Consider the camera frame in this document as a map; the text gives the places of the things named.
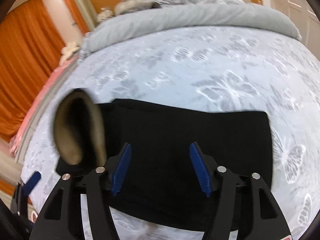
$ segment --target orange curtain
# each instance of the orange curtain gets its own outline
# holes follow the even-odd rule
[[[18,131],[33,100],[58,66],[64,42],[42,0],[29,0],[0,25],[0,137]]]
[[[67,7],[69,8],[72,17],[76,22],[76,24],[78,25],[78,28],[80,29],[82,34],[84,35],[85,33],[89,32],[87,24],[85,23],[75,0],[64,0],[64,1]]]

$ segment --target black bracket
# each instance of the black bracket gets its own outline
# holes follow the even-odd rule
[[[87,195],[93,239],[119,240],[108,202],[121,190],[131,156],[131,146],[126,143],[120,154],[109,158],[103,167],[79,177],[64,174],[45,202],[30,240],[84,240],[80,194]],[[190,158],[201,190],[208,197],[214,191],[220,194],[203,240],[228,240],[239,192],[241,221],[237,240],[292,240],[285,218],[259,174],[246,177],[218,166],[196,142],[190,146]]]
[[[24,232],[24,237],[30,236],[33,228],[33,223],[28,219],[28,195],[41,179],[41,174],[36,171],[32,174],[26,184],[17,183],[13,192],[13,197],[10,204],[10,211],[17,220],[20,228]]]

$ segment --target white door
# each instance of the white door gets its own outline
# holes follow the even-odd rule
[[[320,60],[320,22],[306,0],[271,0],[297,26],[302,43]]]
[[[78,26],[75,24],[75,21],[73,20],[64,0],[42,1],[63,41],[66,44],[72,41],[81,44],[83,35]]]

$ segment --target pink blanket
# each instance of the pink blanket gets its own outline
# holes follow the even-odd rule
[[[11,138],[9,143],[10,149],[10,156],[15,157],[19,144],[22,140],[22,136],[28,127],[29,121],[33,114],[35,113],[36,109],[38,108],[40,102],[48,92],[49,88],[55,83],[58,77],[63,73],[63,71],[69,66],[74,60],[78,58],[77,55],[73,56],[71,59],[67,60],[63,65],[57,67],[54,71],[52,71],[50,77],[48,78],[47,82],[42,87],[41,91],[37,95],[36,99],[33,101],[31,108],[28,110],[26,116],[23,119],[23,122],[18,130],[18,132]]]

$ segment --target bed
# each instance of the bed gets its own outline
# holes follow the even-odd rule
[[[26,181],[34,171],[42,175],[30,196],[34,207],[41,210],[59,180],[55,109],[71,89],[82,87],[96,95],[97,103],[132,98],[206,112],[267,112],[273,137],[271,191],[298,240],[320,209],[320,62],[300,43],[288,17],[250,0],[141,10],[145,1],[150,0],[122,0],[115,8],[118,16],[86,35],[78,66],[50,95],[25,139],[21,178]],[[131,8],[136,11],[121,15]],[[91,239],[85,196],[82,204],[84,233]],[[120,239],[203,235],[115,209],[111,213]],[[230,239],[235,238],[231,232]]]
[[[25,115],[18,132],[10,140],[10,156],[15,158],[16,163],[23,164],[29,141],[36,130],[43,111],[66,78],[68,78],[70,73],[77,67],[77,59],[78,54],[75,54],[52,71],[50,77],[33,101],[31,108]]]

